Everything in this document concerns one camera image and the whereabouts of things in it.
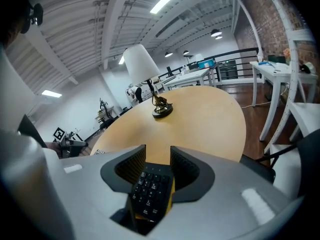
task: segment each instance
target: ceiling beam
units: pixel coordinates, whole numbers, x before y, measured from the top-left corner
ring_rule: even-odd
[[[147,46],[148,43],[155,38],[156,34],[162,30],[169,22],[171,22],[175,17],[179,16],[188,8],[201,3],[204,0],[180,0],[178,4],[175,4],[172,9],[170,9],[166,14],[163,15],[161,19],[157,21],[156,24],[149,30],[149,32],[143,37],[140,44]]]
[[[103,31],[102,31],[102,47],[101,47],[101,61],[103,68],[108,67],[108,55],[114,36],[115,27],[117,25],[118,17],[120,16],[126,0],[110,0],[106,8]]]
[[[207,28],[205,28],[203,30],[200,30],[199,32],[196,32],[196,33],[188,36],[187,38],[180,40],[178,43],[176,43],[174,46],[171,47],[171,50],[175,50],[175,49],[177,49],[177,48],[179,48],[181,46],[184,46],[186,43],[189,43],[189,42],[191,42],[192,40],[194,40],[196,38],[199,38],[199,37],[201,37],[203,35],[206,35],[206,34],[210,33],[213,28],[222,29],[224,27],[230,26],[231,24],[232,24],[232,20],[228,19],[226,21],[220,22],[218,24],[214,24],[214,25],[212,25],[210,27],[207,27]]]
[[[36,25],[30,26],[29,31],[25,34],[30,44],[40,53],[56,70],[67,76],[74,84],[78,84],[77,80],[71,74],[69,69],[62,63],[59,57],[52,50],[40,29]]]
[[[204,22],[212,21],[215,18],[221,17],[223,15],[231,14],[232,13],[232,7],[228,6],[216,11],[213,11],[211,13],[206,14],[205,16],[191,22],[190,24],[180,28],[177,32],[175,32],[173,35],[169,36],[167,40],[162,42],[157,49],[154,50],[154,54],[159,53],[163,48],[165,48],[167,45],[172,44],[177,38],[179,38],[182,34],[200,26],[203,25]]]

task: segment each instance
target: table lamp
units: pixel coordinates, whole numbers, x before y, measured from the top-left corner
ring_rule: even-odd
[[[152,104],[155,109],[152,112],[154,118],[164,118],[173,111],[172,104],[167,99],[157,96],[151,83],[151,78],[158,76],[160,71],[147,50],[142,44],[129,47],[124,53],[124,62],[129,72],[133,85],[147,82],[152,93]]]

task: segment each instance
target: black chair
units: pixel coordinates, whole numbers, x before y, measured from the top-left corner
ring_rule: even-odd
[[[275,180],[276,172],[273,166],[277,162],[279,156],[293,150],[298,149],[301,160],[301,180],[298,196],[303,196],[308,191],[309,187],[315,186],[317,179],[318,169],[320,165],[320,129],[310,133],[297,143],[271,155],[266,155],[257,160],[251,159],[246,155],[242,155],[240,163],[273,183]],[[260,162],[267,161],[274,158],[271,167],[267,167]]]
[[[108,118],[107,120],[105,120],[104,118],[99,119],[98,122],[101,123],[99,127],[100,130],[107,129],[114,121],[114,118]]]

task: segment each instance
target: desk leg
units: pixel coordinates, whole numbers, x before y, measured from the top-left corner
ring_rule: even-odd
[[[280,88],[281,88],[281,83],[278,82],[277,80],[275,80],[273,82],[272,98],[271,98],[269,113],[268,113],[263,130],[260,135],[260,141],[265,140],[267,133],[270,129],[270,126],[272,124],[272,121],[274,120],[275,113],[276,113],[277,106],[278,106],[278,101],[280,98]]]
[[[252,97],[252,107],[256,106],[257,100],[257,70],[254,66],[252,66],[252,73],[253,73],[253,97]]]
[[[209,80],[209,85],[210,85],[210,86],[213,86],[213,85],[212,85],[211,70],[208,71],[208,75],[207,75],[207,76],[208,76],[208,80]]]
[[[205,85],[205,81],[204,81],[204,78],[203,78],[203,77],[200,77],[200,78],[199,78],[199,82],[200,82],[200,85],[201,85],[201,86],[204,86],[204,85]]]
[[[210,72],[211,72],[212,86],[213,86],[213,87],[217,87],[216,78],[215,78],[215,72],[214,72],[213,69],[211,69]]]
[[[163,84],[162,86],[163,86],[163,89],[164,89],[165,92],[169,91],[168,86],[166,86],[165,84]]]
[[[308,97],[306,98],[307,103],[312,103],[314,101],[315,94],[316,94],[316,87],[317,87],[316,83],[310,84]],[[297,125],[289,138],[290,142],[293,142],[298,137],[299,132],[300,132],[300,129],[299,129],[299,126]]]
[[[153,84],[153,88],[155,89],[156,93],[159,95],[159,90],[155,84]]]
[[[222,82],[219,65],[216,67],[216,73],[217,73],[217,77],[218,77],[218,82]]]

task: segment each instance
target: cable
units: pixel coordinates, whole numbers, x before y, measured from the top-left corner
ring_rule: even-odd
[[[282,94],[284,94],[286,90],[287,90],[287,87],[285,87],[284,91],[280,94],[280,96],[281,96]],[[271,101],[268,101],[268,102],[265,102],[265,103],[259,103],[259,104],[255,104],[255,105],[256,105],[256,106],[258,106],[258,105],[264,105],[264,104],[268,104],[268,103],[270,103],[270,102],[271,102]],[[246,108],[249,108],[249,107],[252,107],[252,105],[244,106],[244,107],[242,107],[241,109],[246,109]]]
[[[104,134],[104,131],[102,133],[100,133],[99,135],[93,136],[92,138],[100,137],[102,134]]]
[[[259,103],[259,104],[255,104],[256,106],[258,106],[258,105],[264,105],[264,104],[268,104],[268,103],[270,103],[271,101],[269,101],[269,102],[265,102],[265,103]],[[249,105],[249,106],[244,106],[244,107],[242,107],[241,109],[246,109],[246,108],[249,108],[249,107],[252,107],[252,105]]]

